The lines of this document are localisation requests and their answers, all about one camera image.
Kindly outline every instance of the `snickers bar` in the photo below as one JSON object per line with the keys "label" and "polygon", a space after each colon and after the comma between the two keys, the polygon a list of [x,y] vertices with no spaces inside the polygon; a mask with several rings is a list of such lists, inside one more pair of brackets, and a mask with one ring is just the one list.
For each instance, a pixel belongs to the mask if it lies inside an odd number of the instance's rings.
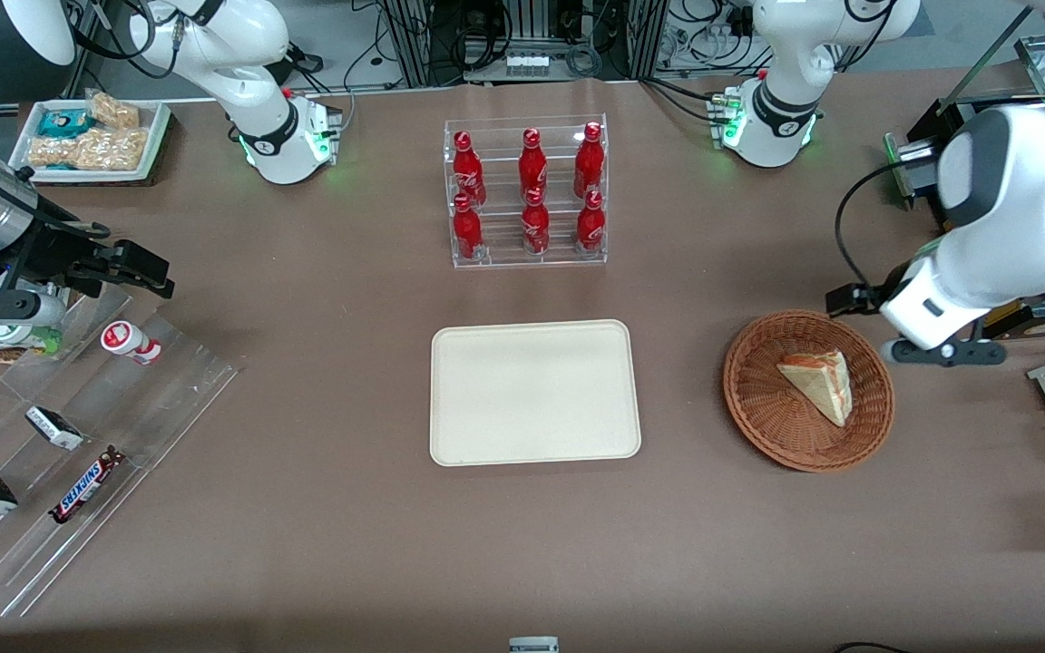
{"label": "snickers bar", "polygon": [[95,463],[87,468],[87,472],[79,476],[71,491],[50,511],[55,523],[67,523],[67,520],[73,517],[74,513],[78,512],[79,508],[83,508],[83,505],[87,504],[87,500],[99,490],[103,481],[112,475],[112,470],[123,463],[124,458],[127,456],[121,454],[115,447],[108,445],[107,450],[99,454],[99,459],[96,459]]}

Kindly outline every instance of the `clear acrylic display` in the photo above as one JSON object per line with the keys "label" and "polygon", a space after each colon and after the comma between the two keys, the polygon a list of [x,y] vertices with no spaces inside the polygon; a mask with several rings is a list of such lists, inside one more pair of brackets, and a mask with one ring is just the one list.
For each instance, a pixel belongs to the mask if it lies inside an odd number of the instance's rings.
{"label": "clear acrylic display", "polygon": [[[575,155],[583,141],[583,127],[589,120],[602,124],[601,144],[607,153],[606,115],[522,117],[522,119],[446,120],[443,134],[443,174],[446,182],[447,223],[454,267],[494,267],[494,265],[602,264],[607,261],[607,235],[602,249],[593,258],[575,249],[575,232],[583,210],[583,200],[574,191]],[[547,210],[551,212],[551,248],[543,255],[531,255],[522,247],[522,197],[519,188],[518,160],[522,154],[522,132],[539,130],[542,151],[547,154]],[[486,255],[479,260],[462,258],[454,237],[454,134],[468,132],[473,151],[482,160],[486,183],[486,203],[478,208],[482,218],[482,237]],[[604,211],[608,211],[607,167],[602,167],[601,192]]]}
{"label": "clear acrylic display", "polygon": [[[64,358],[30,360],[20,373],[3,375],[26,397],[4,397],[8,409],[0,418],[0,476],[18,499],[17,509],[0,515],[1,615],[23,615],[32,607],[236,375],[161,316],[140,320],[121,310],[130,298],[119,294],[76,305],[78,318],[67,322],[65,333],[82,337],[63,350]],[[156,363],[142,367],[90,347],[116,318],[140,324],[162,344]],[[59,412],[87,440],[75,450],[47,442],[24,417],[33,400]],[[47,512],[108,445],[127,459],[66,524],[55,523]]]}

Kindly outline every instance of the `brown table surface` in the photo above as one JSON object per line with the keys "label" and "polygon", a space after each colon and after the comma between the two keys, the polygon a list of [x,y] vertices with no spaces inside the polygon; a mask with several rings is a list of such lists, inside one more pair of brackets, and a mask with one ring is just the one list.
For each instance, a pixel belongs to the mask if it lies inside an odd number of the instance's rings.
{"label": "brown table surface", "polygon": [[[245,165],[218,107],[178,104],[157,186],[45,193],[170,260],[162,314],[243,372],[31,615],[0,619],[0,650],[1045,650],[1045,409],[1024,375],[1045,340],[1002,368],[893,368],[888,442],[838,475],[752,449],[713,383],[756,316],[850,281],[839,199],[959,75],[842,75],[771,170],[636,84],[365,96],[341,164],[293,187]],[[600,112],[605,267],[454,272],[443,121]],[[890,187],[846,217],[876,277],[931,237]],[[432,462],[435,331],[587,319],[631,331],[638,454]]]}

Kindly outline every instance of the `wicker basket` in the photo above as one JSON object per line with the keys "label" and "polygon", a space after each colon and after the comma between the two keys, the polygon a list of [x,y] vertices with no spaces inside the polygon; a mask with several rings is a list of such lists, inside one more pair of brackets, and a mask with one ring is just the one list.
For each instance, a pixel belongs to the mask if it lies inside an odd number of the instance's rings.
{"label": "wicker basket", "polygon": [[[785,355],[830,350],[849,365],[854,412],[844,427],[776,369]],[[862,335],[818,312],[773,312],[744,327],[725,357],[723,389],[744,436],[795,470],[846,470],[874,456],[892,425],[892,383],[882,358]]]}

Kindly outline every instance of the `coca-cola bottle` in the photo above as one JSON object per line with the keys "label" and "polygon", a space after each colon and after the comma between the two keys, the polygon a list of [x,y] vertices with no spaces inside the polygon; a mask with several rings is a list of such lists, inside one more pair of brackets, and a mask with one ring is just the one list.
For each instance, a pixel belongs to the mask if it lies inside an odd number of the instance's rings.
{"label": "coca-cola bottle", "polygon": [[586,206],[580,211],[580,220],[575,229],[575,249],[584,258],[599,256],[602,250],[607,218],[602,214],[602,193],[599,190],[588,190],[584,197]]}
{"label": "coca-cola bottle", "polygon": [[470,133],[459,132],[454,135],[454,181],[457,182],[459,193],[469,195],[478,206],[486,203],[486,182],[482,178],[482,160],[473,151]]}
{"label": "coca-cola bottle", "polygon": [[519,189],[526,192],[534,187],[547,191],[547,155],[539,145],[539,130],[528,127],[522,133],[522,156],[519,157]]}
{"label": "coca-cola bottle", "polygon": [[588,122],[583,127],[583,143],[580,144],[580,151],[575,155],[575,196],[582,197],[586,191],[599,189],[602,180],[602,143],[599,136],[602,135],[602,125],[598,122]]}
{"label": "coca-cola bottle", "polygon": [[522,248],[532,255],[542,255],[551,244],[551,214],[542,206],[547,193],[538,186],[526,192],[522,209]]}
{"label": "coca-cola bottle", "polygon": [[486,244],[482,241],[482,220],[473,211],[469,195],[459,193],[454,196],[454,237],[457,238],[457,253],[467,260],[479,260],[486,256]]}

